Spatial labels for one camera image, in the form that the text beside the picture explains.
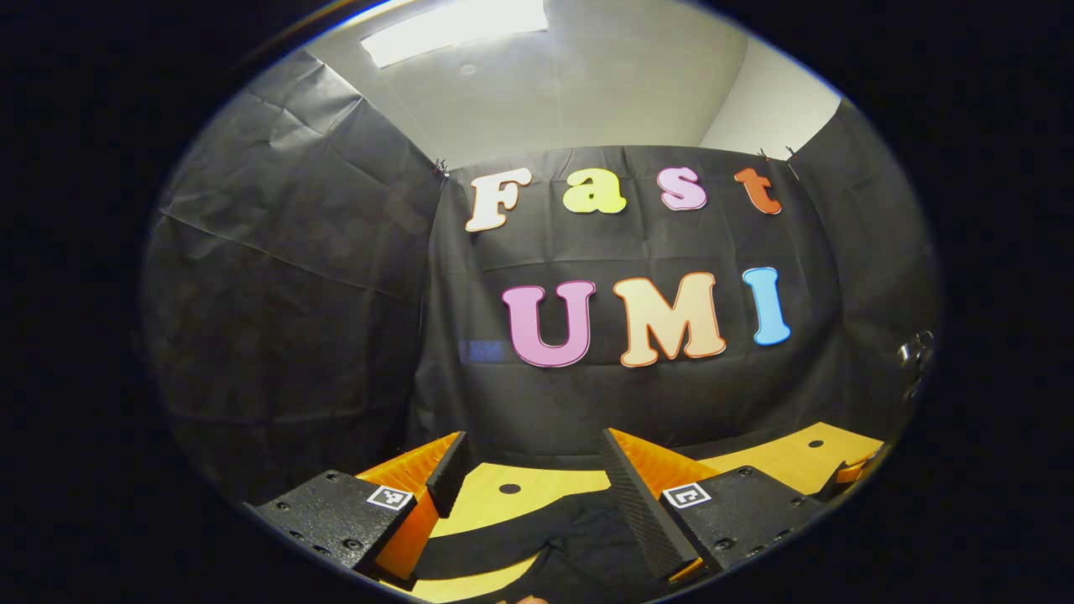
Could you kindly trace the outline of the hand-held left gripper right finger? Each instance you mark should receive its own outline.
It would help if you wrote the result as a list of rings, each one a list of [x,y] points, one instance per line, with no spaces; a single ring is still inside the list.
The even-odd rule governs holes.
[[[615,429],[603,430],[601,458],[649,572],[667,586],[744,565],[827,510],[760,469],[714,470]]]

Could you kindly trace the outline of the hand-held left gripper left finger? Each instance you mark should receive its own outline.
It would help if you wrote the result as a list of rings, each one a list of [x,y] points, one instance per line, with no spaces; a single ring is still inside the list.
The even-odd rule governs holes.
[[[353,475],[323,471],[264,504],[253,520],[285,542],[349,572],[400,588],[438,521],[448,518],[471,469],[467,433],[458,431]]]

